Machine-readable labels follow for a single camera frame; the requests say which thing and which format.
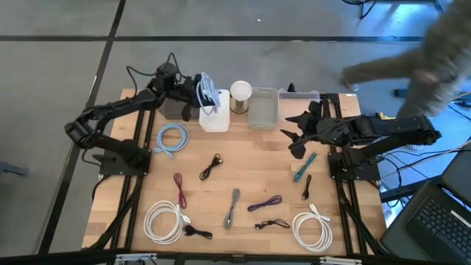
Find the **transparent plastic bin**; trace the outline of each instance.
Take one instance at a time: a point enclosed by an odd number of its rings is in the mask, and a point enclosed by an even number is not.
[[[229,130],[230,123],[230,93],[228,90],[221,89],[219,90],[219,101],[221,102],[221,107],[218,107],[217,113],[211,113],[206,115],[203,112],[202,107],[199,110],[199,125],[207,133],[223,133]],[[211,107],[204,107],[207,112],[209,112]]]
[[[278,90],[274,88],[253,88],[249,99],[249,128],[273,130],[278,123]]]
[[[311,92],[287,92],[284,89],[279,90],[280,94],[280,104],[279,104],[279,117],[280,121],[284,121],[287,117],[298,116],[302,113],[291,113],[289,109],[289,103],[291,101],[296,101],[297,104],[306,105],[306,110],[309,107],[311,101],[320,102],[321,97],[318,91]]]

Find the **light blue cable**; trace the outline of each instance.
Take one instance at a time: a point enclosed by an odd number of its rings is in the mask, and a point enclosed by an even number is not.
[[[316,159],[316,156],[317,154],[314,152],[312,153],[312,155],[306,160],[306,163],[304,164],[304,166],[301,167],[301,169],[296,173],[296,175],[294,176],[294,179],[293,181],[294,182],[299,182],[301,180],[301,177],[304,175],[304,172],[306,171],[306,169],[308,169],[309,165],[311,165],[311,163],[314,161],[314,159]]]
[[[177,129],[180,131],[181,137],[180,141],[175,144],[174,146],[164,146],[162,137],[165,131],[170,130],[170,129]],[[170,158],[173,158],[174,156],[171,154],[171,152],[176,152],[180,151],[183,149],[186,144],[190,141],[190,132],[181,124],[167,124],[166,126],[162,127],[160,130],[159,134],[157,135],[157,148],[154,148],[154,152],[164,152],[166,153]]]
[[[203,107],[203,103],[199,97],[200,93],[202,94],[202,98],[204,100],[215,104],[211,108],[210,112],[207,112]],[[202,111],[206,115],[210,115],[212,112],[218,113],[218,107],[221,107],[221,102],[219,101],[219,91],[216,89],[216,85],[214,84],[213,80],[205,72],[201,73],[201,80],[196,85],[196,97],[198,98],[198,102]]]

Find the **concrete floor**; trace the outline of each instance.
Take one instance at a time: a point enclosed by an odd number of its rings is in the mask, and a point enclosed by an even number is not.
[[[108,35],[117,6],[118,0],[2,0],[0,35]],[[124,8],[117,35],[422,36],[439,15],[432,4],[394,2],[378,3],[363,21],[358,20],[358,12],[358,7],[339,0],[133,0]],[[115,42],[96,103],[117,100],[122,88],[131,87],[126,65],[153,71],[169,52],[176,54],[183,73],[206,71],[220,88],[242,79],[270,88],[286,88],[293,82],[298,91],[347,93],[337,82],[343,67],[416,45]],[[30,171],[27,177],[0,176],[0,256],[36,251],[70,148],[63,126],[83,109],[104,46],[104,42],[0,42],[0,110],[4,114],[0,118],[0,160]],[[138,84],[147,81],[139,78]],[[358,92],[362,112],[395,115],[402,101],[393,98],[391,91],[405,86],[407,80],[362,85]],[[443,112],[433,123],[444,137],[425,151],[458,146],[471,133],[471,124],[454,112]],[[432,177],[451,158],[417,169]],[[400,159],[414,161],[407,155]],[[387,163],[380,170],[383,175],[394,171]],[[96,176],[96,167],[78,163],[53,252],[80,248]],[[422,178],[408,170],[403,184]],[[397,185],[395,176],[383,181],[391,188]]]

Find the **teal cable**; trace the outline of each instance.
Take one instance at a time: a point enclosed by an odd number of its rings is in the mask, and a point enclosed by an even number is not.
[[[304,166],[302,166],[301,169],[296,173],[296,175],[294,175],[293,182],[298,183],[301,180],[301,177],[304,175],[304,172],[309,167],[309,165],[312,164],[314,159],[316,159],[316,156],[317,154],[315,152],[312,153],[312,155],[306,160],[306,163],[304,164]]]

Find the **wooden tabletop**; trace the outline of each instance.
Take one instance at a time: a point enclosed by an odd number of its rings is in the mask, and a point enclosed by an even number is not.
[[[125,89],[121,98],[132,94],[133,90]],[[360,114],[355,94],[340,94],[339,97],[343,117]],[[282,99],[280,115],[299,115],[307,110],[308,104],[306,99]],[[116,119],[111,136],[120,140],[132,138],[136,119],[137,113]],[[164,153],[152,154],[149,174],[144,178],[141,192],[132,250],[308,255],[309,252],[296,242],[291,229],[272,225],[255,230],[254,224],[276,218],[291,224],[298,213],[309,212],[308,202],[312,202],[322,215],[332,219],[330,227],[333,231],[333,243],[322,255],[346,254],[339,201],[327,163],[328,146],[310,142],[306,144],[308,151],[304,159],[297,160],[287,148],[290,144],[288,137],[279,130],[250,130],[246,113],[231,113],[228,132],[208,133],[202,130],[198,121],[167,121],[157,112],[151,148],[156,147],[155,138],[160,128],[172,122],[181,123],[189,130],[190,141],[184,150],[174,153],[174,158],[169,158]],[[280,121],[278,129],[299,132],[296,124],[287,121]],[[141,139],[144,139],[145,130],[144,125]],[[179,137],[177,131],[167,131],[164,143],[174,144]],[[308,167],[301,181],[293,183],[293,176],[312,152],[318,154],[316,160]],[[201,181],[199,173],[210,164],[216,153],[221,154],[223,164],[214,168],[207,180]],[[191,218],[196,229],[212,232],[212,240],[197,235],[182,236],[174,244],[159,245],[144,234],[144,216],[154,203],[164,199],[174,203],[178,201],[174,173],[183,176],[183,190],[188,201],[188,207],[183,213]],[[301,196],[308,174],[312,174],[310,198],[304,201]],[[115,217],[123,179],[122,176],[111,177],[96,190],[83,247],[94,243]],[[368,182],[357,181],[355,184],[362,219],[372,235],[379,239],[386,230],[386,225],[378,190]],[[241,196],[235,205],[233,228],[225,230],[222,223],[229,211],[234,188],[241,190]],[[247,211],[249,205],[265,202],[276,194],[283,197],[281,204],[253,212]],[[153,230],[164,236],[172,229],[174,222],[174,215],[165,213],[155,220]],[[354,249],[358,251],[355,225],[351,220],[350,230]],[[320,231],[319,223],[309,220],[303,224],[301,235],[304,241],[314,243],[318,240]],[[119,246],[124,244],[124,234],[123,228]]]

